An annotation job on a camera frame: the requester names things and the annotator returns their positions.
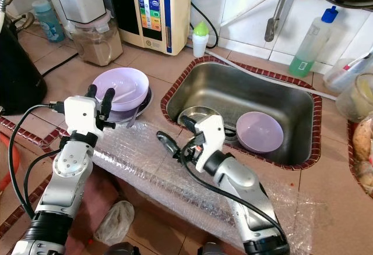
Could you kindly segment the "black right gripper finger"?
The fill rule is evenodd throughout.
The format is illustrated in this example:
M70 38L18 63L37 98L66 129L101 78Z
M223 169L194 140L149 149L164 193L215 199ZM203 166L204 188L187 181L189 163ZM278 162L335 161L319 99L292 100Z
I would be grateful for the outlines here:
M200 132L202 132L202 130L200 130L200 127L198 127L198 120L194 119L194 118L191 118L187 115L182 115L180 116L180 120L183 124L183 126L189 130L189 132L193 133L193 134L198 134Z
M178 143L176 143L176 141L173 140L168 133L157 132L156 136L160 143L165 147L166 151L173 157L173 159L176 159L178 162L183 162L181 157L182 148L178 146Z

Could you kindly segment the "light purple plastic bowl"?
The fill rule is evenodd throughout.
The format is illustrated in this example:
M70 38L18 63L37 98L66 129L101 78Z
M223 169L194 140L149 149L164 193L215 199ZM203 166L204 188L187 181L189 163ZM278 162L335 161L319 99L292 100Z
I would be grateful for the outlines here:
M95 80L96 98L101 101L109 88L114 88L112 111L128 111L144 102L149 91L149 79L144 72L131 67L118 67L103 72Z
M270 153L283 145L283 128L268 114L251 111L237 119L240 144L253 153Z

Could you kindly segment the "dark purple plastic bowl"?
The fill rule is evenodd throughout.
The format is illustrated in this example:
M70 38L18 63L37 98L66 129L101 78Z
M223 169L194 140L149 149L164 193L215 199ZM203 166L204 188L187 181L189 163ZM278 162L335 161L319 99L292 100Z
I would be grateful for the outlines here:
M131 119L138 117L144 113L144 110L149 106L152 100L152 90L147 91L146 98L142 101L137 108L129 109L128 111L110 111L107 122L123 123L129 122Z

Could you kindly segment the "clear bubble wrap sheet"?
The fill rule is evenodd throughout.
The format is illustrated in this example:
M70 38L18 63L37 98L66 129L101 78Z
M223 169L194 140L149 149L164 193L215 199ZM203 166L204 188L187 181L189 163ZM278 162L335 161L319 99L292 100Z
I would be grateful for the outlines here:
M193 172L198 176L194 166L185 168L173 159L156 133L157 127L146 122L136 123L133 127L120 124L115 128L106 128L96 143L93 162L179 218L243 249L231 200L200 185L189 174ZM245 162L237 161L256 173ZM199 176L206 183L215 184L208 172L204 171ZM287 184L273 180L259 180L259 183L286 234L291 255L310 255L317 204Z

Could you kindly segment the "blender jar with brown powder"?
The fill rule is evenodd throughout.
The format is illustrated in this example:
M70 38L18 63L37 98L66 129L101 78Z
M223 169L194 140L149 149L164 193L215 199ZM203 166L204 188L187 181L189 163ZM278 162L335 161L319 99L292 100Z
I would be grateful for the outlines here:
M84 61L106 66L122 55L119 27L105 0L59 0L59 5L65 29Z

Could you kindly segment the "stainless steel sink basin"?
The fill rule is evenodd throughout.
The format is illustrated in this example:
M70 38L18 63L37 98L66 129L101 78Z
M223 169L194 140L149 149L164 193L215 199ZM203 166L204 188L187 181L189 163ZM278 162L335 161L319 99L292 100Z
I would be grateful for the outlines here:
M242 152L282 169L301 170L321 157L322 99L308 92L272 84L218 62L194 62L160 101L160 109L175 124L186 108L215 109L227 127L245 113L258 111L276 119L283 129L283 144L267 154L243 148L227 138L226 152Z

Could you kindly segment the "black electric kettle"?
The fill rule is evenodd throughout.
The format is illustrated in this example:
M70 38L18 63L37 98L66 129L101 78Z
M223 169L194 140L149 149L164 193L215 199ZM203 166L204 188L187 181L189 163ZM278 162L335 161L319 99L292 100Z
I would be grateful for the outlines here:
M4 16L0 32L0 115L21 115L41 104L46 93L45 80L20 45L15 24Z

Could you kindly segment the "teal plastic bottle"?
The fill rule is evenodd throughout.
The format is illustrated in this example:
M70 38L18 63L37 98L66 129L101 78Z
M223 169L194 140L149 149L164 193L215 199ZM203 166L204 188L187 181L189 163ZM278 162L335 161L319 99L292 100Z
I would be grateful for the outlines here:
M50 42L61 42L65 39L65 31L59 23L58 17L47 0L36 0L31 3L34 15L39 21L45 36Z

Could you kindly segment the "small white bottle green cap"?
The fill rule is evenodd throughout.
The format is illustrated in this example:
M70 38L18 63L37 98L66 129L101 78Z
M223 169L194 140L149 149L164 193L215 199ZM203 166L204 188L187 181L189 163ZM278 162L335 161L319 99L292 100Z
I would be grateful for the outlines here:
M195 58L201 58L205 55L205 49L210 34L209 29L205 21L200 21L192 31L192 49Z

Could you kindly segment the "cream water ionizer appliance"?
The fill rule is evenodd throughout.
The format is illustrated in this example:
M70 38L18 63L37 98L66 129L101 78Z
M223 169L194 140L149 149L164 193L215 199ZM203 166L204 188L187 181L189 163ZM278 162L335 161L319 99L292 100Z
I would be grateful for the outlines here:
M190 0L110 0L123 42L178 55L189 37Z

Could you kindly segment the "crumpled clear plastic bag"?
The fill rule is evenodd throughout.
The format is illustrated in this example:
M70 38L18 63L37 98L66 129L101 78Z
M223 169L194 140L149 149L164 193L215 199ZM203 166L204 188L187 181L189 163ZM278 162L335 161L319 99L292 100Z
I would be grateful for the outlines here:
M125 239L134 216L134 206L130 202L115 203L96 229L94 239L108 246L120 243Z

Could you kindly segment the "dark robot right foot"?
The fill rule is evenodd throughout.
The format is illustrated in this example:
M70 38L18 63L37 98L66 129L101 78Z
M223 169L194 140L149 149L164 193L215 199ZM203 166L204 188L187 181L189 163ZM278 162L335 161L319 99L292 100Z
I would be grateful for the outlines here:
M208 242L198 248L197 255L226 255L226 253L216 243Z

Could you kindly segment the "dark robot foot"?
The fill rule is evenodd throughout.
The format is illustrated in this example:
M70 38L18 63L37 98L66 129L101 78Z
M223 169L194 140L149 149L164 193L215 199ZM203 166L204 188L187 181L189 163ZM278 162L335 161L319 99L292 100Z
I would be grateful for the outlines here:
M133 255L134 247L128 242L120 242L111 245L102 255Z
M208 242L198 248L197 255L226 255L226 253L216 243Z

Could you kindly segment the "dark robot left foot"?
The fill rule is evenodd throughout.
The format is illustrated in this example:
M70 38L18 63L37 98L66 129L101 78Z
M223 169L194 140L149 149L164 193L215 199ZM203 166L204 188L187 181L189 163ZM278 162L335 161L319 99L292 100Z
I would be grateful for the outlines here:
M134 247L128 242L120 242L111 245L102 255L133 255Z

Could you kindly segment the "metal faucet spout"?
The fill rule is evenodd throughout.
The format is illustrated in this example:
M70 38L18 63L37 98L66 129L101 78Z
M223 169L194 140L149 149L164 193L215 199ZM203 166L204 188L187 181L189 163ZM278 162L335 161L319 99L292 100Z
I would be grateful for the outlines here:
M273 15L269 18L266 25L264 39L266 42L272 42L279 32L279 26L285 21L290 13L293 0L278 0Z

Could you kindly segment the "white slanted water pipe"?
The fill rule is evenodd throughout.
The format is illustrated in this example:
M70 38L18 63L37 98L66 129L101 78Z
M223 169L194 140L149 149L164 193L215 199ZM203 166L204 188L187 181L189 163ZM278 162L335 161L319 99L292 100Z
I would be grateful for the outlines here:
M243 16L245 15L246 13L248 13L249 11L253 10L254 8L258 7L260 4L262 4L263 2L265 2L266 0L258 0L256 2L254 2L252 5L249 5L247 8L241 10L239 13L237 13L236 15L234 16L231 16L230 18L228 18L227 20L222 20L221 23L220 23L220 27L223 27L223 26L226 26L227 24L231 24L232 21L234 20L237 20L240 16Z

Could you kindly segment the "dish soap bottle blue cap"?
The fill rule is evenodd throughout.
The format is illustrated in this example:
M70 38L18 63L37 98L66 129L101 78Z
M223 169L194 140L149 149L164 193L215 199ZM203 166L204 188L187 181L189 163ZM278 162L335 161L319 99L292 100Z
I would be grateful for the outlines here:
M332 23L338 16L336 6L325 9L322 16L315 18L291 61L288 71L295 77L306 77L318 58L322 48L327 43L332 29Z

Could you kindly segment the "clear glass jar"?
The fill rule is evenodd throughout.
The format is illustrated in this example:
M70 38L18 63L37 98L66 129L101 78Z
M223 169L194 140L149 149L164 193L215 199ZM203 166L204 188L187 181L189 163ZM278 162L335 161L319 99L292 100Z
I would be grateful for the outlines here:
M336 99L336 109L354 123L363 121L373 112L373 73L366 72L355 77Z

